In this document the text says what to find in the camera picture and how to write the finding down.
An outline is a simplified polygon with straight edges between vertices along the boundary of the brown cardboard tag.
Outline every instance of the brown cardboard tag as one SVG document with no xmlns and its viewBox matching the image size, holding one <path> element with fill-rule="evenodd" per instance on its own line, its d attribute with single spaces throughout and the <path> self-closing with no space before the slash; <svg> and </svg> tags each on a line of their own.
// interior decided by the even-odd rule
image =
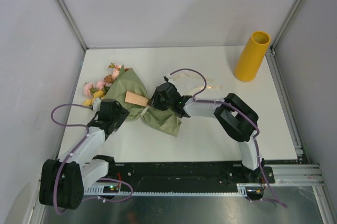
<svg viewBox="0 0 337 224">
<path fill-rule="evenodd" d="M 147 106 L 149 99 L 133 93 L 131 91 L 126 91 L 125 102 L 130 104 L 137 104 L 141 106 Z"/>
</svg>

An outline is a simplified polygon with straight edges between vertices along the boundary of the cable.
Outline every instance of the cable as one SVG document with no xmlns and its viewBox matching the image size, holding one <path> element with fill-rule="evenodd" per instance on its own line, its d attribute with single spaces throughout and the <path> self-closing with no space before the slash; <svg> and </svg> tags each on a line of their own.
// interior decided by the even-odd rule
<svg viewBox="0 0 337 224">
<path fill-rule="evenodd" d="M 61 173 L 62 173 L 62 170 L 65 166 L 65 163 L 67 162 L 67 160 L 72 156 L 73 152 L 75 152 L 78 147 L 87 139 L 88 137 L 88 134 L 90 132 L 89 130 L 89 127 L 87 125 L 84 125 L 84 124 L 63 124 L 63 123 L 60 123 L 58 121 L 56 121 L 54 119 L 54 113 L 57 109 L 61 108 L 61 107 L 64 107 L 64 106 L 77 106 L 77 107 L 82 107 L 82 108 L 87 108 L 87 109 L 90 109 L 90 107 L 88 106 L 84 106 L 84 105 L 80 105 L 80 104 L 61 104 L 57 107 L 55 107 L 52 112 L 51 112 L 51 119 L 52 121 L 57 124 L 57 125 L 60 125 L 60 126 L 64 126 L 64 127 L 75 127 L 75 126 L 81 126 L 81 127 L 84 127 L 86 129 L 86 134 L 84 135 L 84 137 L 78 142 L 78 144 L 70 151 L 70 153 L 65 157 L 65 159 L 63 160 L 63 162 L 61 163 L 60 165 L 60 168 L 58 169 L 57 171 L 57 174 L 56 174 L 56 178 L 55 178 L 55 183 L 54 183 L 54 190 L 53 190 L 53 205 L 54 205 L 54 209 L 55 209 L 55 212 L 58 214 L 58 215 L 61 215 L 65 212 L 66 209 L 63 209 L 62 211 L 60 211 L 58 209 L 58 206 L 57 206 L 57 187 L 58 187 L 58 182 L 60 181 L 60 177 L 61 177 Z M 116 180 L 116 179 L 112 179 L 112 178 L 101 178 L 99 179 L 99 181 L 114 181 L 114 182 L 119 182 L 119 183 L 123 183 L 125 185 L 127 185 L 130 189 L 131 189 L 131 194 L 129 196 L 127 196 L 126 198 L 123 198 L 123 199 L 120 199 L 120 200 L 108 200 L 108 199 L 103 199 L 103 201 L 109 201 L 109 202 L 121 202 L 123 200 L 126 200 L 128 199 L 129 197 L 132 196 L 133 194 L 133 188 L 131 187 L 130 184 L 126 183 L 126 182 L 123 182 L 123 181 L 120 181 L 120 180 Z"/>
<path fill-rule="evenodd" d="M 259 149 L 259 145 L 258 145 L 257 140 L 256 140 L 256 137 L 260 134 L 260 129 L 257 127 L 257 125 L 256 125 L 250 118 L 248 118 L 243 112 L 241 112 L 239 109 L 237 109 L 236 107 L 232 106 L 232 105 L 229 104 L 229 103 L 226 103 L 226 102 L 221 101 L 221 100 L 215 100 L 215 101 L 214 101 L 214 100 L 197 100 L 197 99 L 195 98 L 195 96 L 197 96 L 198 94 L 200 94 L 201 92 L 203 92 L 203 91 L 206 89 L 206 87 L 207 87 L 207 81 L 206 81 L 206 78 L 205 78 L 200 72 L 198 72 L 198 71 L 196 71 L 196 70 L 193 70 L 193 69 L 179 69 L 179 70 L 173 71 L 170 75 L 172 75 L 172 74 L 174 74 L 174 73 L 177 73 L 177 72 L 179 72 L 179 71 L 182 71 L 182 70 L 187 70 L 187 71 L 195 72 L 195 73 L 197 73 L 198 75 L 200 75 L 200 76 L 202 77 L 202 79 L 204 80 L 204 83 L 205 83 L 204 88 L 203 88 L 202 90 L 196 92 L 196 93 L 192 96 L 192 99 L 193 99 L 194 102 L 196 102 L 196 103 L 217 103 L 217 104 L 223 104 L 223 105 L 225 105 L 225 106 L 231 108 L 231 109 L 234 110 L 235 112 L 237 112 L 240 116 L 244 117 L 244 119 L 247 120 L 248 123 L 249 123 L 250 125 L 252 125 L 252 127 L 254 127 L 254 129 L 256 130 L 256 134 L 253 135 L 253 141 L 254 141 L 255 148 L 256 148 L 257 162 L 258 162 L 258 164 L 259 164 L 259 168 L 260 168 L 260 170 L 261 170 L 262 176 L 263 176 L 263 178 L 264 178 L 264 180 L 265 180 L 267 186 L 269 187 L 271 193 L 273 194 L 273 196 L 274 196 L 274 198 L 275 198 L 275 199 L 265 199 L 265 200 L 266 200 L 266 201 L 275 201 L 275 200 L 276 200 L 282 207 L 288 208 L 288 206 L 287 206 L 286 204 L 284 204 L 284 203 L 277 197 L 276 193 L 275 193 L 274 190 L 271 188 L 271 186 L 270 186 L 270 184 L 269 184 L 269 182 L 268 182 L 268 179 L 267 179 L 267 177 L 266 177 L 266 175 L 265 175 L 265 173 L 264 173 L 264 170 L 263 170 L 263 168 L 262 168 L 261 160 L 260 160 L 260 149 Z"/>
</svg>

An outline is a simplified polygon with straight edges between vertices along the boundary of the yellow vase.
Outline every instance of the yellow vase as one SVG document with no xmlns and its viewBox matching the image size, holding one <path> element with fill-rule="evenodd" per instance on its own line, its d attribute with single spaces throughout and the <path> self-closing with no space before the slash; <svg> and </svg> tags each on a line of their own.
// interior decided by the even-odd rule
<svg viewBox="0 0 337 224">
<path fill-rule="evenodd" d="M 248 82 L 256 77 L 269 43 L 268 33 L 257 31 L 251 35 L 234 70 L 237 79 Z"/>
</svg>

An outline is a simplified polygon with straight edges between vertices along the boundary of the gray floor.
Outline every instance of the gray floor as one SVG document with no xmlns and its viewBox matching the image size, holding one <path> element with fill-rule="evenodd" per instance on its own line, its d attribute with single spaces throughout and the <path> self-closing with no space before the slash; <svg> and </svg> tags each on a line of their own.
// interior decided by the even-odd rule
<svg viewBox="0 0 337 224">
<path fill-rule="evenodd" d="M 42 223 L 323 223 L 312 188 L 283 187 L 275 191 L 287 209 L 272 202 L 249 203 L 235 197 L 131 197 L 121 203 L 85 201 L 62 216 L 47 207 Z"/>
</svg>

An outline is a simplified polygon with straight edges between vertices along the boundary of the white table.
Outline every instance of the white table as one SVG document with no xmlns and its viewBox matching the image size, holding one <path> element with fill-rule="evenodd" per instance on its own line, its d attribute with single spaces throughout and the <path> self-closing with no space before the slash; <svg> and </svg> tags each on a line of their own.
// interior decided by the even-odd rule
<svg viewBox="0 0 337 224">
<path fill-rule="evenodd" d="M 88 50 L 73 103 L 81 104 L 86 99 L 82 92 L 83 85 L 86 82 L 96 82 L 109 74 L 111 70 L 107 66 L 111 62 L 132 67 L 143 81 L 150 97 L 155 88 L 164 82 L 163 76 L 176 69 L 189 67 L 214 79 L 210 85 L 223 85 L 222 89 L 205 91 L 200 98 L 225 97 L 233 92 L 259 115 L 261 134 L 257 140 L 266 160 L 296 159 L 266 59 L 251 82 L 241 82 L 232 73 L 242 50 L 242 46 Z M 86 124 L 93 115 L 89 109 L 73 107 L 68 123 Z M 67 128 L 60 154 L 82 137 L 83 133 L 81 128 Z M 210 118 L 183 118 L 177 138 L 150 128 L 140 119 L 125 121 L 97 150 L 97 154 L 112 156 L 117 162 L 241 160 L 236 142 L 225 133 L 217 120 Z"/>
</svg>

